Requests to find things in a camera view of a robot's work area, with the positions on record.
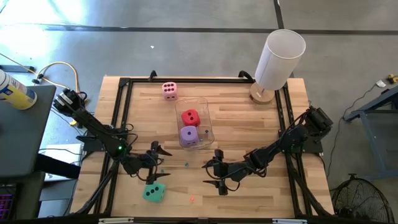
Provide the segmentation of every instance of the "pink die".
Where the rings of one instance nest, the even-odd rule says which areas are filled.
[[[165,100],[176,100],[177,95],[177,85],[174,82],[163,83],[162,93]]]

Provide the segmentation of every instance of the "die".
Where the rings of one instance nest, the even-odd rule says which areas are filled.
[[[182,122],[185,126],[199,126],[200,118],[195,109],[190,109],[181,114]]]
[[[142,195],[142,197],[150,202],[161,202],[164,196],[165,189],[166,186],[158,182],[145,185],[144,194]]]
[[[165,100],[176,100],[177,95],[177,85],[174,82],[163,83],[162,93]]]
[[[197,127],[186,126],[180,130],[180,142],[183,147],[194,146],[198,143],[199,136]]]

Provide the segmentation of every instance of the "concrete floor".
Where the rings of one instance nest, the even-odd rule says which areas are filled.
[[[393,0],[279,0],[288,29],[397,30],[398,2]],[[81,24],[116,27],[217,27],[276,29],[272,0],[118,0],[8,2],[1,24]],[[307,51],[295,77],[305,80],[312,105],[319,106],[335,122],[322,141],[326,166],[345,108],[390,73],[398,73],[396,35],[304,35]],[[91,99],[94,111],[104,75],[236,76],[240,70],[254,74],[267,34],[181,32],[65,32],[42,31],[33,26],[0,26],[0,52],[26,65],[41,68],[63,60],[75,66],[80,89]],[[0,58],[0,64],[11,64]],[[30,85],[32,75],[12,74]],[[71,71],[62,65],[47,76],[74,88]],[[353,109],[377,97],[373,89]],[[348,178],[375,171],[373,155],[360,121],[341,124],[328,182],[336,187]],[[54,114],[42,146],[78,142],[76,131]],[[375,181],[398,217],[398,178]],[[63,187],[72,188],[73,182]],[[65,211],[67,190],[58,212],[43,209],[41,216]],[[54,203],[42,207],[54,207]]]

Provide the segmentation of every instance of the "keyboard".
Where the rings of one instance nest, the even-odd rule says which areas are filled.
[[[11,220],[15,213],[16,184],[0,184],[0,223]]]

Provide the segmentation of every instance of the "spray can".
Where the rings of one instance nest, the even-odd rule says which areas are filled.
[[[0,70],[0,102],[5,101],[19,110],[25,110],[35,104],[37,95],[22,83]]]

